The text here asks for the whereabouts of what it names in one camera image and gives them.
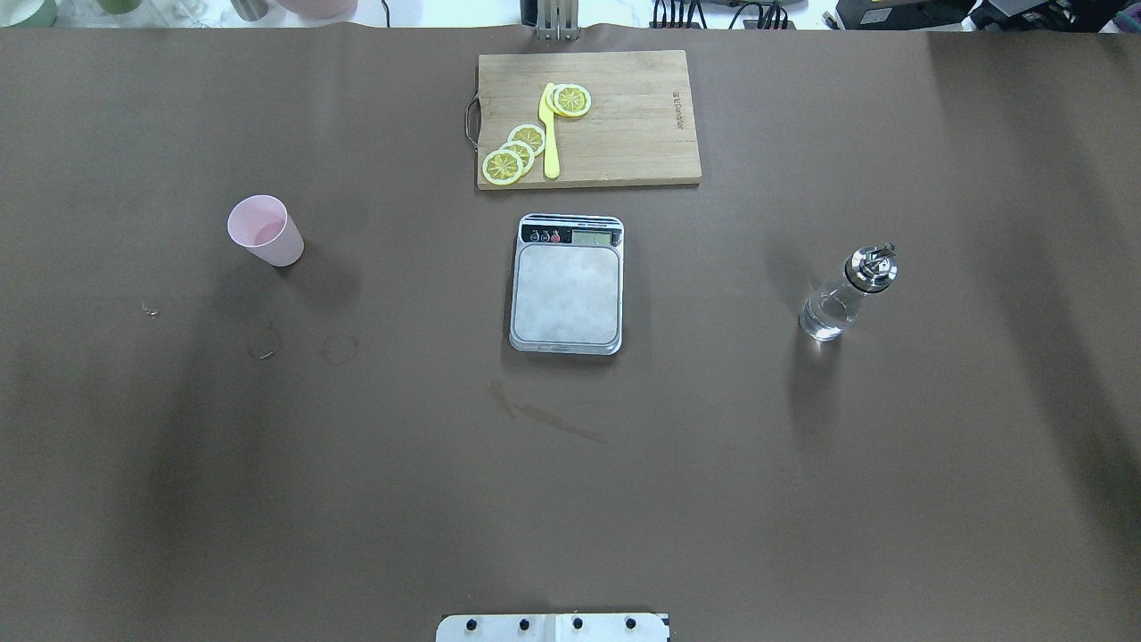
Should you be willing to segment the lemon slice row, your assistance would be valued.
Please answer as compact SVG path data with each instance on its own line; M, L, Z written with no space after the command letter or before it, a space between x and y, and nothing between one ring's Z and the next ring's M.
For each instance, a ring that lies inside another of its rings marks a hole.
M534 154L541 154L547 149L547 131L535 123L521 123L513 127L505 143L526 144Z
M531 149L531 145L523 141L508 141L500 146L500 151L513 152L518 159L521 159L521 176L529 174L531 168L535 163L535 153Z

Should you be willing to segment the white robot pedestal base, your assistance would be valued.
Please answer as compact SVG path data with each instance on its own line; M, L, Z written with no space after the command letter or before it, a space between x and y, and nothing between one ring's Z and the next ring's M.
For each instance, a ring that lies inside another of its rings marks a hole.
M452 613L436 641L671 641L666 613Z

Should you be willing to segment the lemon slice pair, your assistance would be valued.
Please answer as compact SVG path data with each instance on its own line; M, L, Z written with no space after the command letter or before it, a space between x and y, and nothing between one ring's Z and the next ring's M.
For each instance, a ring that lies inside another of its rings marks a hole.
M563 91L565 87L566 84L551 86L550 90L547 91L547 106L549 106L550 109L553 109L553 113L557 115L563 115L563 117L570 117L570 114L568 114L566 109L563 109L563 106L560 105L559 101L560 91Z
M570 114L570 117L575 119L584 117L588 111L591 109L594 99L592 99L585 86L566 84L563 91L560 91L559 101L563 109L566 109Z

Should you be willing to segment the lemon slice row middle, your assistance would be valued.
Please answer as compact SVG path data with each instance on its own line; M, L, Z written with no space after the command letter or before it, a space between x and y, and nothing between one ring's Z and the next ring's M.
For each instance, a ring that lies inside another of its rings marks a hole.
M521 159L521 176L529 174L531 168L535 163L535 153L531 149L531 145L523 141L508 141L500 146L500 151L513 152L518 159Z

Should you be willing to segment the lemon slice front pair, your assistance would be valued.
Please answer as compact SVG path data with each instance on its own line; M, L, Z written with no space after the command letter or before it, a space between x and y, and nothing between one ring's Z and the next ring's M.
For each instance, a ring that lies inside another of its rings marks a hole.
M563 91L560 91L559 101L563 109L566 109L570 114L570 117L575 119L584 117L588 111L591 109L594 99L592 99L585 86L566 84Z

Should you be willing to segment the pink plastic cup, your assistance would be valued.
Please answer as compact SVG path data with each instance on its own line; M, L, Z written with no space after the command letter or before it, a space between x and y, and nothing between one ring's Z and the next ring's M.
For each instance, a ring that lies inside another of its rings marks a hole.
M300 259L305 241L281 200L267 194L250 195L232 208L227 233L241 247L275 268Z

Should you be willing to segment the lemon slice row end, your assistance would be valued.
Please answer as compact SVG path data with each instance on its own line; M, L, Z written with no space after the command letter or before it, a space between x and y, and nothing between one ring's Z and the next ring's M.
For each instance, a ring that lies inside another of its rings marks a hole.
M482 177L489 185L505 186L517 182L529 166L519 153L510 149L489 152L482 160Z

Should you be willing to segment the silver kitchen scale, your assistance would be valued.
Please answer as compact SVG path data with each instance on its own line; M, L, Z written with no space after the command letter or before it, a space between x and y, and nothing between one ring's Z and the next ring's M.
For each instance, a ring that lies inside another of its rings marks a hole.
M610 216L521 216L510 346L519 352L610 355L623 343L625 227Z

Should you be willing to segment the clear glass sauce bottle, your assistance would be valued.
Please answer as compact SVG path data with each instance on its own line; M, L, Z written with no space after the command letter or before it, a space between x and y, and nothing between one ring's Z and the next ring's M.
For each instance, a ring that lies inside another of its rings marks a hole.
M849 330L861 308L881 295L898 276L895 243L859 247L843 261L837 276L824 281L807 298L798 325L817 342L830 342Z

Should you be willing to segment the aluminium frame post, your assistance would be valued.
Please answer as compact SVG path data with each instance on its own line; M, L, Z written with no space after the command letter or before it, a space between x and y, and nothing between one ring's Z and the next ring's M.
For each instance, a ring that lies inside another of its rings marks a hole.
M539 41L575 41L578 27L578 0L539 0L535 33Z

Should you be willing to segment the lemon slice back pair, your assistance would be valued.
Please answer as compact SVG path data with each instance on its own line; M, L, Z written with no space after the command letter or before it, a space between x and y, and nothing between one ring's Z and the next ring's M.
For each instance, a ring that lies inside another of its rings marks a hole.
M570 117L570 114L568 114L566 109L563 109L563 106L560 105L559 101L560 91L563 91L565 87L566 84L551 86L550 90L547 91L547 106L549 106L550 109L553 109L553 113L557 115L563 115L563 117Z

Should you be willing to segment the lemon slice row top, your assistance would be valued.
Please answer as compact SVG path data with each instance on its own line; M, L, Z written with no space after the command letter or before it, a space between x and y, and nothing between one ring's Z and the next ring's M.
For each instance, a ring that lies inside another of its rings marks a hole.
M505 143L526 144L534 154L541 154L547 149L547 131L535 123L521 123L513 127Z

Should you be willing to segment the yellow plastic knife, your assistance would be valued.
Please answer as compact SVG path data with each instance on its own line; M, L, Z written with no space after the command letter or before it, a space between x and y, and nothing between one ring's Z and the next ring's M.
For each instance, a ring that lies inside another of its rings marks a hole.
M547 82L545 89L539 95L539 122L545 128L545 151L543 151L543 172L545 178L555 180L560 176L560 159L557 146L557 128L555 127L555 109L550 104L555 84Z

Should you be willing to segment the wooden cutting board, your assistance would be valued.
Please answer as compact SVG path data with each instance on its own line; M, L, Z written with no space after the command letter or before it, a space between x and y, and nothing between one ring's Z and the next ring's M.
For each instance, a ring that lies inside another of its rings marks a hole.
M482 54L478 60L480 135L477 159L505 143L513 127L539 122L539 95L550 84L585 86L584 117L555 115L560 176L547 179L543 154L521 188L697 185L702 180L687 54Z

